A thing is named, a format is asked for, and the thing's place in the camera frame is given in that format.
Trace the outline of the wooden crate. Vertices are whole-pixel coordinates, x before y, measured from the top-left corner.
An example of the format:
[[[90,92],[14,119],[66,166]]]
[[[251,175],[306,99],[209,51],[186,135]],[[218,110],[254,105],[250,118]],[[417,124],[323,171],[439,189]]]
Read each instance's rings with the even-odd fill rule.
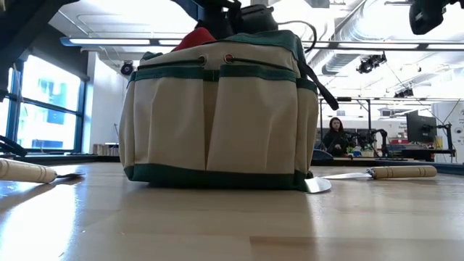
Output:
[[[119,157],[120,150],[118,143],[94,144],[92,154],[98,156]]]

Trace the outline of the black metal rig frame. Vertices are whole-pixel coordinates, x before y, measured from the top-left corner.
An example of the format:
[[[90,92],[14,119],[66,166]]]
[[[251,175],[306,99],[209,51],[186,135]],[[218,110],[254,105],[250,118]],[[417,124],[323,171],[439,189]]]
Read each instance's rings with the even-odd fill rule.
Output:
[[[367,99],[351,99],[342,97],[339,108],[332,110],[325,100],[318,102],[318,131],[316,135],[317,149],[323,149],[323,138],[329,132],[332,118],[339,119],[345,133],[354,133],[357,129],[372,129],[372,109]]]

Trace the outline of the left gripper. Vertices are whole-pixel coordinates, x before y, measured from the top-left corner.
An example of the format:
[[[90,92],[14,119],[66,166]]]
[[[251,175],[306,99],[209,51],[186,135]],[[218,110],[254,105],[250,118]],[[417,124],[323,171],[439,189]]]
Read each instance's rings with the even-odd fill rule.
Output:
[[[215,39],[237,34],[236,23],[241,22],[239,0],[195,0],[198,6],[197,28],[205,28]]]

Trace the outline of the black ceiling spotlight cluster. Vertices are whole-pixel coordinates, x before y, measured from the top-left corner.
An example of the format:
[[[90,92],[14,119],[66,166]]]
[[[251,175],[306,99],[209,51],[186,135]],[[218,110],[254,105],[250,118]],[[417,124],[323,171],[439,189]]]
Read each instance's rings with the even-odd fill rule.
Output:
[[[359,74],[367,74],[386,62],[387,59],[385,53],[373,54],[362,58],[360,60],[360,65],[356,68],[356,71],[359,72]]]

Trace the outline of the dark-bladed weeder wooden handle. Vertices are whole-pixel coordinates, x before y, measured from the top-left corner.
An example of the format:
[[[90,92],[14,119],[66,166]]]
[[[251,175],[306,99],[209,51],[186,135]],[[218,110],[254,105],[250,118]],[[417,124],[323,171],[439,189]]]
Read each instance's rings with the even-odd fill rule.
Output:
[[[51,183],[59,178],[77,178],[84,173],[60,175],[51,167],[0,158],[0,181]]]

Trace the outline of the blue framed window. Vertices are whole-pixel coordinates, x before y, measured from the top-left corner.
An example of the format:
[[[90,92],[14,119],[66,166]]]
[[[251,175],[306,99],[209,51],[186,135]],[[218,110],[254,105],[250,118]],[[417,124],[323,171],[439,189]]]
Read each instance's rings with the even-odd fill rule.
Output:
[[[30,152],[76,152],[82,141],[86,82],[30,55],[8,70],[0,136]]]

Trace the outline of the silver ventilation duct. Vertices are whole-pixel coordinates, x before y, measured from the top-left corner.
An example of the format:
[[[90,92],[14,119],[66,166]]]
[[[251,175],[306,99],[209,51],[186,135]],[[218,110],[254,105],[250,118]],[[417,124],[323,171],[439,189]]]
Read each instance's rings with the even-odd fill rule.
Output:
[[[386,38],[380,26],[381,10],[386,0],[362,0],[354,12],[336,26],[331,41],[380,41]],[[320,50],[311,60],[311,65],[320,67],[324,75],[336,75],[348,65],[358,54],[340,54],[334,50]]]

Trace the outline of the black computer monitor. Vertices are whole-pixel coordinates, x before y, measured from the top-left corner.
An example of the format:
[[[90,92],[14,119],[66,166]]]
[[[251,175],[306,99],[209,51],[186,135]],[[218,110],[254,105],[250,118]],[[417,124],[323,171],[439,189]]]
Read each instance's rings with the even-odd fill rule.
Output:
[[[407,138],[410,143],[433,143],[436,137],[436,119],[418,114],[406,114]]]

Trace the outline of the seated person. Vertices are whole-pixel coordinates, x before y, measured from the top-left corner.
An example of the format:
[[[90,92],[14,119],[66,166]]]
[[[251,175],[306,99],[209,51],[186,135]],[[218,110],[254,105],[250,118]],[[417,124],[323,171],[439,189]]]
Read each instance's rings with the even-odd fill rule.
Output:
[[[333,117],[329,122],[329,131],[323,137],[326,152],[333,157],[344,157],[349,145],[344,126],[339,118]]]

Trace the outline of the beige green canvas gardening bag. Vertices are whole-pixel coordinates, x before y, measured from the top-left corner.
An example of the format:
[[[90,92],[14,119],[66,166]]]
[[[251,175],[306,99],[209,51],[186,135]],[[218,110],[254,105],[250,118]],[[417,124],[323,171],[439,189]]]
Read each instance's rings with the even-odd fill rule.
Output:
[[[320,99],[338,107],[289,30],[146,53],[128,82],[120,161],[158,187],[307,192]]]

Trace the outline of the white cabinet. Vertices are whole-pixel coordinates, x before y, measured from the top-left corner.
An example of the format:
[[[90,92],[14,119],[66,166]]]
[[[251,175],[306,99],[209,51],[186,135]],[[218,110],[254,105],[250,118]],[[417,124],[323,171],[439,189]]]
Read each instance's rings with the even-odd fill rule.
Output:
[[[439,163],[464,163],[464,101],[443,101],[431,106],[432,113],[437,117],[437,124],[451,124],[452,148],[455,156],[436,154],[435,161]]]

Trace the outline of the red gardening gloves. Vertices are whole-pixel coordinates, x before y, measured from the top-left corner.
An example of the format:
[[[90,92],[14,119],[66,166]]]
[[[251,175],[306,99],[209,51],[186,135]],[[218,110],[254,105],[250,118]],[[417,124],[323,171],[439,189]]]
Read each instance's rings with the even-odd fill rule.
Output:
[[[216,38],[208,29],[203,27],[195,28],[181,40],[172,52],[189,49],[212,41],[216,41]]]

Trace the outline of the narrow trowel wooden handle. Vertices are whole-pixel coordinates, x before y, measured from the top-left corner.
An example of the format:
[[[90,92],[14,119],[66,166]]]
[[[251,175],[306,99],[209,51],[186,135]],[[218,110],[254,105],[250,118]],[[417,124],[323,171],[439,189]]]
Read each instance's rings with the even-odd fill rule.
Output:
[[[309,171],[305,177],[307,192],[310,194],[319,194],[331,190],[331,182],[325,178],[316,177]]]

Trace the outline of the long ceiling light strip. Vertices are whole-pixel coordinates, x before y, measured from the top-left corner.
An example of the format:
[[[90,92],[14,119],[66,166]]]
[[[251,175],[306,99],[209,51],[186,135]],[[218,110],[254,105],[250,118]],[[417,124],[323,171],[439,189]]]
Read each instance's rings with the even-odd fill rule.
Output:
[[[464,51],[464,43],[321,41],[314,49],[345,51]]]
[[[177,46],[176,38],[71,38],[61,37],[63,46]]]

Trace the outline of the wide trowel wooden handle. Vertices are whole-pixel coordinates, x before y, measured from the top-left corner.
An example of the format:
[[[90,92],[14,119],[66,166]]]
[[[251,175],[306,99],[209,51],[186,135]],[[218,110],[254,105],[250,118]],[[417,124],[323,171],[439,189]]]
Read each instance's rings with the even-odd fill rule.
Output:
[[[431,165],[372,167],[363,173],[344,173],[324,176],[326,179],[392,179],[392,178],[432,178],[438,171]]]

